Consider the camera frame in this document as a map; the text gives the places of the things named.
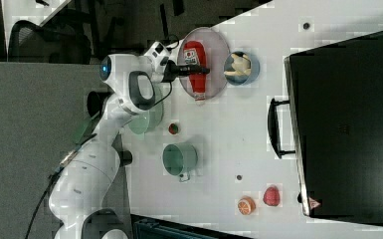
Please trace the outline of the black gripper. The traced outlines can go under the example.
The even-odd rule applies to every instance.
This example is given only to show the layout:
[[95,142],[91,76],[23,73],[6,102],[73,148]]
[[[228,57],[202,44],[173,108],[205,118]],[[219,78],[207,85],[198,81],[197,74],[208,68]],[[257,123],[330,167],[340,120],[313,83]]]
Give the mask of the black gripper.
[[185,76],[189,76],[190,74],[191,75],[207,75],[207,74],[210,74],[210,69],[199,66],[199,65],[178,66],[173,61],[169,60],[163,72],[162,83],[171,83],[178,77],[185,77]]

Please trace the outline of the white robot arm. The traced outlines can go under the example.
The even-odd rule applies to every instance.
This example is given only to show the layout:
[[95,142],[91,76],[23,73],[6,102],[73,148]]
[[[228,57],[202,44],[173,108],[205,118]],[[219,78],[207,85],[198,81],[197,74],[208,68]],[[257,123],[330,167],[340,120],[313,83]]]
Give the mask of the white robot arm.
[[128,155],[112,146],[118,130],[160,103],[156,83],[210,72],[201,63],[177,64],[170,56],[155,42],[142,56],[110,54],[101,61],[100,79],[112,94],[103,102],[92,135],[65,156],[55,173],[49,208],[62,226],[54,239],[129,239],[116,213],[102,206]]

